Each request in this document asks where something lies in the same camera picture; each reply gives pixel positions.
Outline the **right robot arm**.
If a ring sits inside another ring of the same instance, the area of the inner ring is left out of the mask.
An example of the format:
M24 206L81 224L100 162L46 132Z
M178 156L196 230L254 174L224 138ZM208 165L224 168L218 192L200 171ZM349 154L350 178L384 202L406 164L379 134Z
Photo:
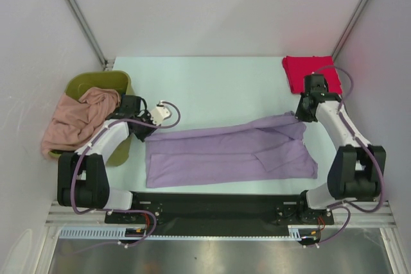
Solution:
M386 151L382 146L372 145L360 133L350 120L341 95L329 91L323 75L304 77L296 118L305 123L320 123L336 149L325 184L301 193L297 218L312 223L320 211L344 205L363 213L378 211L385 199Z

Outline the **purple t shirt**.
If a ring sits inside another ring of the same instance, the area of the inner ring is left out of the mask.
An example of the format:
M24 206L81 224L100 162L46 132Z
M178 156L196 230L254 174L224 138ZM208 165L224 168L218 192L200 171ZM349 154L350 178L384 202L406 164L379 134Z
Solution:
M219 128L158 133L146 140L148 188L293 178L316 179L318 164L293 112Z

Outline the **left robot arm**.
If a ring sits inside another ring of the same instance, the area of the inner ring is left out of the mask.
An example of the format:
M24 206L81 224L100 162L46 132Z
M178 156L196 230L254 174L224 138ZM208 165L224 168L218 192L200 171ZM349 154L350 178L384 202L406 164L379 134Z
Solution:
M58 159L57 201L64 207L119 210L127 222L137 221L140 204L130 191L110 187L106 163L119 145L132 134L146 137L153 131L145 99L124 95L120 106L109 114L98 133L76 151Z

